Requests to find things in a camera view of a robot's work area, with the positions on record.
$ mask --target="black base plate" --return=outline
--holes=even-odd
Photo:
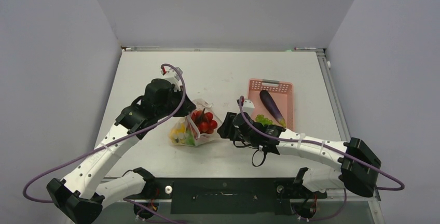
[[[155,178],[156,199],[172,199],[171,214],[255,214],[273,212],[291,215],[290,199],[314,196],[295,178]],[[277,186],[282,185],[282,193]],[[173,187],[166,194],[166,186]],[[319,199],[326,193],[317,193]],[[131,199],[146,199],[132,195]]]

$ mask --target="plastic bag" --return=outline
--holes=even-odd
[[[181,118],[168,135],[172,144],[199,146],[220,138],[217,129],[222,125],[222,121],[215,115],[212,104],[202,99],[192,102],[196,105],[196,110]]]

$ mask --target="red wire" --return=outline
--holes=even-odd
[[[150,204],[149,204],[149,207],[150,207],[150,208],[153,208],[153,202],[154,202],[154,199],[155,199],[157,196],[159,196],[159,188],[156,188],[156,195],[155,195],[154,198],[150,201]]]
[[[313,204],[310,206],[310,208],[312,208],[313,206],[316,205],[317,200],[318,200],[318,195],[315,194],[315,201],[314,201]]]

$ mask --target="screw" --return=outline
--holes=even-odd
[[[281,192],[283,192],[284,191],[284,186],[283,185],[278,185],[278,187],[277,187],[277,192],[278,193],[281,193]]]
[[[171,187],[171,186],[166,186],[165,187],[165,193],[167,193],[167,194],[171,194],[171,192],[173,192],[173,187]]]

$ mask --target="gray wall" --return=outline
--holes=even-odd
[[[0,0],[0,222],[60,223],[21,195],[92,148],[120,48],[96,0]],[[44,199],[53,173],[30,193]]]
[[[327,47],[353,0],[98,0],[126,46]]]
[[[355,0],[327,51],[350,134],[406,184],[381,192],[387,223],[440,221],[439,16],[440,0]]]

